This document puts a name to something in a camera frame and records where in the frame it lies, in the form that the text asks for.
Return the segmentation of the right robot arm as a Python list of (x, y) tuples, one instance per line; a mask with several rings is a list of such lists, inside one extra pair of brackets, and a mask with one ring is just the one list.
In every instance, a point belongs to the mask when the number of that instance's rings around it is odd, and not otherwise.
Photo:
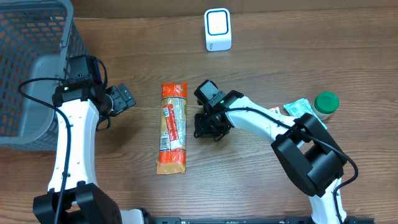
[(290, 181), (308, 195), (313, 223), (345, 223), (340, 188), (348, 158), (314, 115), (277, 114), (236, 90), (219, 90), (211, 80), (194, 95), (203, 107), (195, 115), (195, 138), (219, 141), (231, 128), (253, 133), (271, 145)]

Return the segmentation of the orange Kleenex tissue pack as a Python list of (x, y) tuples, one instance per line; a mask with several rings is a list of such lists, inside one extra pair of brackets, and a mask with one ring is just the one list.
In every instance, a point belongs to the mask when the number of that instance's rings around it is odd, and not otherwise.
[(274, 112), (275, 114), (281, 114), (280, 109), (278, 106), (274, 107), (274, 108), (270, 108), (269, 109), (271, 112)]

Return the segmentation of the orange red noodle packet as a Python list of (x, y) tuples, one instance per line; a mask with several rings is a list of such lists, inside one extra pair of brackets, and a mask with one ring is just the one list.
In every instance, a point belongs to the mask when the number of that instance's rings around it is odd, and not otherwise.
[(187, 84), (163, 83), (157, 174), (184, 174), (187, 153)]

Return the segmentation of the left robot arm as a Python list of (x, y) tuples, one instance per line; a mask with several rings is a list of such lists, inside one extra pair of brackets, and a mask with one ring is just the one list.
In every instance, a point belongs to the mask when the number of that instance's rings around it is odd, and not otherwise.
[(123, 84), (108, 86), (103, 62), (91, 55), (70, 59), (69, 76), (53, 94), (58, 123), (57, 151), (45, 195), (34, 198), (40, 223), (151, 223), (142, 208), (121, 210), (99, 187), (95, 174), (95, 134), (136, 104)]

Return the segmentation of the green lid jar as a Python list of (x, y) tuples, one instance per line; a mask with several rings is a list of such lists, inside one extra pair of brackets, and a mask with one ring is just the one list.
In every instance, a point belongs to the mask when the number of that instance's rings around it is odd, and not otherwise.
[(339, 107), (339, 98), (330, 91), (320, 93), (312, 103), (312, 110), (320, 120), (328, 119)]

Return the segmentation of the teal wet wipes pack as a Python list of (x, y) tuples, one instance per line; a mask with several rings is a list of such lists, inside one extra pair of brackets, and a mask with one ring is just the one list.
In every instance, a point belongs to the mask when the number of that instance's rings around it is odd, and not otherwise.
[(288, 104), (284, 105), (284, 109), (290, 116), (293, 116), (295, 118), (300, 118), (305, 113), (309, 113), (309, 114), (313, 115), (314, 117), (316, 117), (316, 119), (319, 120), (319, 122), (325, 129), (328, 129), (327, 126), (314, 113), (310, 102), (306, 98), (299, 99), (293, 103), (288, 103)]

